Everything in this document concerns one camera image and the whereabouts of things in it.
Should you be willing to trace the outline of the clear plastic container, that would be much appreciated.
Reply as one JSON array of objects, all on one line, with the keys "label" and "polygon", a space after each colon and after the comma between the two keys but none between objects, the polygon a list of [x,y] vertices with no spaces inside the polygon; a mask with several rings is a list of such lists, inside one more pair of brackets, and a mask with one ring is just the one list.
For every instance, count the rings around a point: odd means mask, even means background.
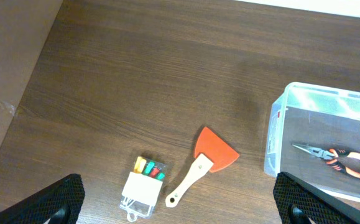
[{"label": "clear plastic container", "polygon": [[[288,172],[336,197],[360,202],[360,180],[292,144],[360,152],[360,92],[290,83],[272,104],[264,172]],[[343,163],[360,172],[360,162]]]}]

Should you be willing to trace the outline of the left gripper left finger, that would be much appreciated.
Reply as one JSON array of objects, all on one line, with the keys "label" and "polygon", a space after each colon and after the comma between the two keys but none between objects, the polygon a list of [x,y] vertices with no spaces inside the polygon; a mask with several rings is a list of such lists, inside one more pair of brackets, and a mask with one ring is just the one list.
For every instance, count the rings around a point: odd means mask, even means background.
[{"label": "left gripper left finger", "polygon": [[0,212],[0,223],[76,223],[85,199],[81,175],[70,174]]}]

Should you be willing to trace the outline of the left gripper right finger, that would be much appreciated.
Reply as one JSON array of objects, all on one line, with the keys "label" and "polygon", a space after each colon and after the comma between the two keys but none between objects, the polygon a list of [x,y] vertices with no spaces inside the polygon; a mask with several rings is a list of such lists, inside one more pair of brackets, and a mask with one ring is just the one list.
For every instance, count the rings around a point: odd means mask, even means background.
[{"label": "left gripper right finger", "polygon": [[277,174],[273,195],[282,223],[360,224],[360,210],[288,172]]}]

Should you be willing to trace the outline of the orange black long-nose pliers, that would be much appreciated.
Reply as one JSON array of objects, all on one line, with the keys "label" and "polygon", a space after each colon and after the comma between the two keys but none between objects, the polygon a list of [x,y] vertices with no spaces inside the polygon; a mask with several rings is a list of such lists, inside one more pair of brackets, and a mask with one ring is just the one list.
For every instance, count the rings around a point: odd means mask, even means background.
[{"label": "orange black long-nose pliers", "polygon": [[343,163],[343,160],[345,159],[352,159],[354,161],[360,162],[360,152],[335,148],[323,149],[320,147],[307,146],[303,144],[292,144],[292,146],[301,151],[309,153],[312,156],[324,160],[326,165],[330,166],[334,170],[354,179],[360,180],[360,172],[351,169]]}]

